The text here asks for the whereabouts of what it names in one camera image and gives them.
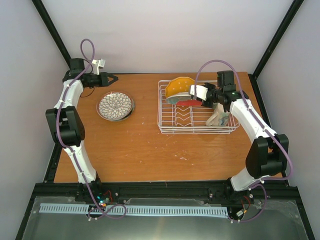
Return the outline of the white bottom plate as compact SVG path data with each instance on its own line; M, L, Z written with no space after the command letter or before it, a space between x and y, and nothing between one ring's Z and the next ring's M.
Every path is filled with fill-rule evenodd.
M127 119L135 109L131 96L122 91L110 91L97 102L96 110L99 116L111 122Z

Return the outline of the cream dragon mug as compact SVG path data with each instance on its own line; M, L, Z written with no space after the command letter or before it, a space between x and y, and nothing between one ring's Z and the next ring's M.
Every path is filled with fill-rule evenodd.
M220 103L217 103L214 107L213 114L205 122L205 125L225 127L229 122L230 112L224 110L224 106Z

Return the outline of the orange dotted plate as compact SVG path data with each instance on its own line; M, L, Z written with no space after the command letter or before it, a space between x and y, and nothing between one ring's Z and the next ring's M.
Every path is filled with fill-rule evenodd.
M191 85L195 84L195 80L190 77L180 76L171 80L165 88L165 97L171 97L179 93L188 92Z

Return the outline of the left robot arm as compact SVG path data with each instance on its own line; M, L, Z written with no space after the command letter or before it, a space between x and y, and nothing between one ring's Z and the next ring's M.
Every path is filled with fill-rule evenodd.
M108 87L118 80L115 75L101 72L104 66L104 59L93 59L85 66L84 59L72 58L70 70L62 79L63 90L59 100L45 112L52 139L69 156L81 184L95 182L98 174L85 149L85 127L77 105L84 88Z

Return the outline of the red teal patterned plate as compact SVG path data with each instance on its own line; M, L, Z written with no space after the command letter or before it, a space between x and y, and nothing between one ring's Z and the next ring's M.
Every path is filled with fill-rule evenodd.
M166 103L174 106L201 106L202 101L192 99L192 96L188 92L180 92L171 95L165 99Z

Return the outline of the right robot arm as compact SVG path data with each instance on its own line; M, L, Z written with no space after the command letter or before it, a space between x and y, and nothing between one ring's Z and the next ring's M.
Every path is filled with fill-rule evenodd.
M289 159L289 139L273 130L255 110L249 96L242 90L239 77L231 70L217 73L217 85L195 85L196 98L202 106L221 105L225 113L237 119L248 135L251 147L245 159L245 168L230 178L235 192L249 190L265 180L292 167Z

